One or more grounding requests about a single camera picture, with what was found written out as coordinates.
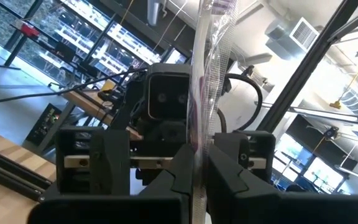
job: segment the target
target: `red object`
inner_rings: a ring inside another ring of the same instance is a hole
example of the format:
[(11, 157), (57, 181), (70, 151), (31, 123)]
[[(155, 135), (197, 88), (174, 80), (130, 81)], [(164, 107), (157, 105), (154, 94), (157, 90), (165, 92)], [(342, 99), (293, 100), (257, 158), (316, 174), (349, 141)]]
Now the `red object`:
[(40, 35), (40, 32), (27, 24), (22, 24), (21, 31), (28, 37), (38, 37)]

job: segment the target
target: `table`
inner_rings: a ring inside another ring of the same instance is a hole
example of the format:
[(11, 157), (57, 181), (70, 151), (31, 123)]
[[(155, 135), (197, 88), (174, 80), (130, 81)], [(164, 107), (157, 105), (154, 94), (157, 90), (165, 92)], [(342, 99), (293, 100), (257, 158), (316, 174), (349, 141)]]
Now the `table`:
[[(55, 165), (0, 136), (0, 155), (48, 178), (55, 180)], [(26, 223), (37, 202), (0, 185), (0, 223)]]
[[(83, 109), (90, 117), (95, 117), (99, 120), (101, 120), (106, 114), (104, 106), (102, 105), (103, 101), (98, 97), (97, 91), (71, 91), (63, 94), (63, 97), (68, 100), (68, 103), (59, 116), (59, 119), (49, 129), (47, 135), (44, 137), (44, 140), (42, 140), (41, 144), (38, 146), (37, 154), (39, 155), (43, 154), (43, 151), (47, 148), (48, 143), (53, 139), (55, 133), (60, 129), (65, 119), (71, 114), (76, 106)], [(103, 119), (103, 123), (110, 125), (112, 119), (113, 116), (108, 114)], [(140, 136), (137, 131), (132, 128), (128, 127), (127, 130), (130, 132), (131, 139), (142, 138), (142, 136)]]

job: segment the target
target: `floor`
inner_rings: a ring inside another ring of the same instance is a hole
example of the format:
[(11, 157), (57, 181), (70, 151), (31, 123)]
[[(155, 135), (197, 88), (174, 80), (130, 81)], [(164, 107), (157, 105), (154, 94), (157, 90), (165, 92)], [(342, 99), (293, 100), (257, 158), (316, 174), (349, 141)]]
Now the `floor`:
[[(4, 63), (9, 54), (0, 47), (0, 64)], [(12, 65), (22, 70), (0, 68), (0, 99), (57, 91), (47, 87), (48, 83), (54, 82), (53, 79), (20, 58), (16, 58)], [(0, 135), (15, 144), (22, 145), (49, 103), (64, 105), (66, 102), (67, 100), (61, 96), (42, 96), (0, 103)], [(132, 169), (131, 194), (138, 194), (143, 188), (142, 182), (135, 178), (135, 170)]]

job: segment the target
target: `ceiling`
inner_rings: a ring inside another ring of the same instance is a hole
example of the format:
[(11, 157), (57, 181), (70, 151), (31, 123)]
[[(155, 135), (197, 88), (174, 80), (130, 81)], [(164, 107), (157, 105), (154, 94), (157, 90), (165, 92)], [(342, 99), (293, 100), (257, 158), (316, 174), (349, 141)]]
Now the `ceiling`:
[[(255, 66), (255, 71), (262, 77), (267, 78), (269, 83), (283, 87), (300, 61), (286, 61), (277, 57), (268, 47), (265, 46), (268, 37), (265, 30), (276, 18), (277, 14), (288, 20), (296, 20), (304, 17), (318, 31), (326, 25), (332, 14), (335, 12), (341, 0), (238, 0), (239, 17), (243, 17), (236, 26), (235, 47), (242, 55), (238, 57), (250, 57), (263, 53), (270, 53), (273, 58), (268, 63)], [(170, 0), (167, 7), (178, 12), (183, 7), (183, 12), (178, 13), (178, 17), (183, 19), (192, 27), (196, 27), (196, 18), (198, 13), (199, 0)], [(352, 17), (358, 15), (358, 8)], [(342, 40), (358, 37), (358, 32), (345, 36)], [(350, 113), (352, 111), (346, 107), (337, 110), (329, 107), (329, 104), (338, 99), (344, 87), (351, 81), (355, 73), (358, 72), (358, 58), (355, 58), (358, 51), (358, 40), (344, 42), (331, 47), (328, 56), (334, 60), (334, 65), (341, 72), (335, 72), (333, 68), (320, 70), (312, 75), (307, 86), (310, 89), (309, 94), (303, 100), (302, 106), (311, 109), (321, 109), (337, 113)], [(352, 88), (358, 92), (358, 78), (352, 85)], [(358, 141), (349, 140), (345, 136), (358, 140), (354, 130), (358, 131), (358, 126), (349, 126), (348, 124), (331, 121), (327, 119), (311, 119), (308, 121), (321, 131), (325, 131), (328, 126), (340, 127), (339, 132), (343, 133), (343, 138), (336, 140), (336, 144), (344, 151), (349, 152), (356, 143), (356, 149), (352, 156), (358, 160)]]

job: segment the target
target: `clear plastic sheet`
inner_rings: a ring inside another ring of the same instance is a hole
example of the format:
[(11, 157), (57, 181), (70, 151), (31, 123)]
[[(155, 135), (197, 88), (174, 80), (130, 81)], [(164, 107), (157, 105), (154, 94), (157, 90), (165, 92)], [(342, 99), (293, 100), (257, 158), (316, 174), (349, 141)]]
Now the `clear plastic sheet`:
[(237, 19), (237, 0), (201, 0), (188, 101), (188, 135), (195, 149), (192, 223), (204, 223), (209, 145), (214, 134)]

